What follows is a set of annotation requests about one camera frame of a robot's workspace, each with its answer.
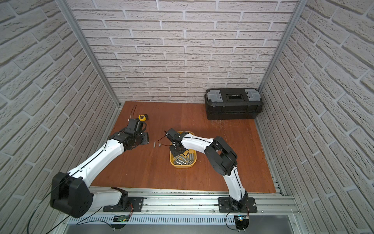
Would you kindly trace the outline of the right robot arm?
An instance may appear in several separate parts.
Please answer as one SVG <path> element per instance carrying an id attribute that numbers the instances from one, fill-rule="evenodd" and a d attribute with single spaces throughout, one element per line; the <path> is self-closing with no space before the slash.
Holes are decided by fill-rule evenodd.
<path id="1" fill-rule="evenodd" d="M 203 138 L 188 132 L 178 133 L 172 128 L 165 136 L 171 142 L 169 149 L 173 156 L 183 154 L 187 150 L 205 154 L 213 169 L 222 175 L 226 182 L 232 209 L 238 211 L 243 208 L 248 193 L 239 177 L 237 154 L 222 137 Z"/>

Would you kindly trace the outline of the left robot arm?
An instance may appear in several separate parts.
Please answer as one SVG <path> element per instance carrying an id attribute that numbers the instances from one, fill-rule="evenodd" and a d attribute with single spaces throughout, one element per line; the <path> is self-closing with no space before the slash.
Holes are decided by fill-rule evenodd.
<path id="1" fill-rule="evenodd" d="M 67 173 L 57 173 L 52 179 L 50 206 L 74 218 L 82 217 L 96 208 L 105 212 L 132 211 L 127 191 L 111 187 L 93 192 L 90 186 L 122 153 L 149 144 L 146 128 L 144 121 L 130 119 L 127 127 L 109 136 L 104 145 L 83 163 Z"/>

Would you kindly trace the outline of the aluminium frame post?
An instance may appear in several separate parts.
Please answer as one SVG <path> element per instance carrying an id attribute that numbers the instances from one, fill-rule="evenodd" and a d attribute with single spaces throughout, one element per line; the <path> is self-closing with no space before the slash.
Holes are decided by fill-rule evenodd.
<path id="1" fill-rule="evenodd" d="M 67 1 L 65 0 L 57 0 L 56 1 L 58 7 L 60 8 L 62 14 L 64 15 L 64 17 L 66 18 L 67 22 L 69 23 L 72 31 L 74 32 L 74 34 L 76 35 L 79 43 L 81 44 L 82 46 L 82 49 L 83 51 L 86 53 L 87 55 L 87 58 L 89 59 L 89 61 L 91 62 L 93 68 L 95 69 L 95 71 L 97 72 L 100 80 L 102 81 L 104 87 L 106 88 L 107 92 L 109 93 L 109 96 L 111 97 L 111 99 L 113 100 L 115 106 L 120 109 L 121 107 L 121 103 L 119 102 L 112 86 L 110 85 L 101 65 L 99 64 L 99 61 L 97 59 L 97 57 L 95 56 L 87 38 L 85 37 L 84 35 L 84 32 L 83 30 L 81 29 L 77 19 L 75 18 L 75 16 L 73 15 L 73 12 L 71 10 L 71 8 L 69 7 Z"/>
<path id="2" fill-rule="evenodd" d="M 270 75 L 271 75 L 271 72 L 272 70 L 275 68 L 276 66 L 276 63 L 277 61 L 279 60 L 279 58 L 281 57 L 281 54 L 284 50 L 284 48 L 286 47 L 287 45 L 287 42 L 294 30 L 294 28 L 296 27 L 298 21 L 299 21 L 299 18 L 307 4 L 308 0 L 301 0 L 301 1 L 298 1 L 296 6 L 295 6 L 295 9 L 291 15 L 291 18 L 290 18 L 290 21 L 288 22 L 286 28 L 285 28 L 285 31 L 279 41 L 279 44 L 275 50 L 275 53 L 272 57 L 272 60 L 270 61 L 270 64 L 266 70 L 266 73 L 260 83 L 260 86 L 258 88 L 258 92 L 261 93 L 266 85 L 266 82 L 267 80 L 270 78 Z"/>

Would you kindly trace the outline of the aluminium frame post right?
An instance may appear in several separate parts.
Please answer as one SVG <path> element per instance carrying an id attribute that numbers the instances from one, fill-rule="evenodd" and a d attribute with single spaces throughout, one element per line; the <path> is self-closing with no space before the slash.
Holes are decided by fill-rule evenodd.
<path id="1" fill-rule="evenodd" d="M 291 15 L 291 18 L 290 18 L 290 21 L 288 22 L 286 28 L 285 28 L 285 31 L 279 41 L 279 44 L 275 50 L 275 53 L 272 57 L 272 60 L 270 61 L 270 64 L 266 70 L 266 73 L 260 83 L 260 86 L 258 88 L 258 92 L 261 93 L 266 85 L 266 82 L 267 80 L 270 78 L 270 75 L 271 75 L 271 72 L 272 70 L 275 68 L 276 66 L 276 63 L 277 61 L 279 60 L 279 58 L 281 57 L 281 54 L 284 50 L 284 48 L 286 47 L 287 45 L 287 42 L 294 30 L 294 28 L 296 27 L 298 21 L 299 21 L 299 18 L 307 4 L 308 0 L 301 0 L 301 1 L 298 1 L 296 6 L 295 6 L 295 9 Z"/>

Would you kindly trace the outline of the black plastic toolbox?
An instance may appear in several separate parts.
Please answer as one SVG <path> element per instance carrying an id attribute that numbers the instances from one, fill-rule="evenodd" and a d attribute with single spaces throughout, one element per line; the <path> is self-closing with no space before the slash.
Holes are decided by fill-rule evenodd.
<path id="1" fill-rule="evenodd" d="M 253 88 L 211 88 L 205 93 L 208 120 L 255 119 L 263 109 L 260 93 Z"/>

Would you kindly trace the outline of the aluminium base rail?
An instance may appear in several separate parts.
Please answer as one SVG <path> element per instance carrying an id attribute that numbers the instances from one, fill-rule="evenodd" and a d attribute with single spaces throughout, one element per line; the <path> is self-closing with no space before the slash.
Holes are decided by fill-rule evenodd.
<path id="1" fill-rule="evenodd" d="M 69 224 L 110 224 L 115 228 L 130 224 L 228 225 L 255 216 L 285 216 L 293 225 L 301 215 L 293 197 L 275 194 L 249 194 L 241 211 L 234 211 L 227 192 L 128 188 L 132 204 L 127 211 L 93 209 Z"/>

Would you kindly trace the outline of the yellow plastic storage box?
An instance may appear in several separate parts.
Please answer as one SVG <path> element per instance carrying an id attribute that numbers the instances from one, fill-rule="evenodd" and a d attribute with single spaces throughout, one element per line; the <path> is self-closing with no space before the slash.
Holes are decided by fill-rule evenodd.
<path id="1" fill-rule="evenodd" d="M 181 136 L 185 136 L 187 134 L 190 134 L 192 136 L 195 136 L 193 132 L 184 132 L 184 131 L 175 131 L 174 129 L 169 129 L 167 131 L 168 134 L 171 134 L 171 136 L 168 136 L 167 138 L 170 140 L 170 155 L 169 160 L 170 163 L 176 167 L 176 168 L 191 168 L 195 162 L 197 161 L 197 152 L 192 149 L 187 149 L 181 154 L 176 155 L 176 153 L 180 152 L 180 148 L 178 146 L 174 146 L 171 137 L 175 136 L 176 134 L 179 134 Z"/>

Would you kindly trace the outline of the yellow tape measure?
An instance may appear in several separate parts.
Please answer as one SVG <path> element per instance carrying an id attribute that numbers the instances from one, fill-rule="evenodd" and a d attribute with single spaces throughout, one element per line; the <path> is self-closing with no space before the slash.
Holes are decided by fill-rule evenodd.
<path id="1" fill-rule="evenodd" d="M 145 122 L 149 119 L 148 115 L 147 114 L 143 114 L 143 115 L 139 115 L 138 116 L 138 119 L 141 121 L 141 122 Z"/>

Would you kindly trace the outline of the aluminium frame post left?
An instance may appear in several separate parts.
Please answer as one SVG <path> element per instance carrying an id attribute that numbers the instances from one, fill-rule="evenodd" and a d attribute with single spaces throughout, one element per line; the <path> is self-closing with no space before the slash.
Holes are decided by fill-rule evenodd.
<path id="1" fill-rule="evenodd" d="M 111 99 L 113 100 L 115 106 L 120 109 L 121 107 L 121 103 L 119 102 L 112 86 L 110 85 L 101 65 L 99 64 L 99 61 L 97 59 L 97 57 L 95 56 L 87 38 L 85 37 L 84 35 L 84 32 L 83 30 L 81 29 L 77 19 L 75 18 L 75 16 L 73 15 L 73 12 L 71 10 L 71 8 L 69 7 L 67 1 L 65 0 L 57 0 L 56 1 L 58 7 L 60 8 L 62 14 L 64 15 L 64 17 L 66 18 L 67 22 L 69 23 L 72 31 L 74 32 L 74 34 L 76 35 L 79 43 L 81 44 L 82 46 L 82 49 L 83 51 L 86 53 L 87 55 L 87 58 L 89 59 L 89 61 L 91 62 L 93 68 L 95 69 L 95 71 L 97 72 L 100 80 L 102 81 L 104 87 L 106 88 L 107 92 L 109 93 L 109 96 L 111 97 Z"/>

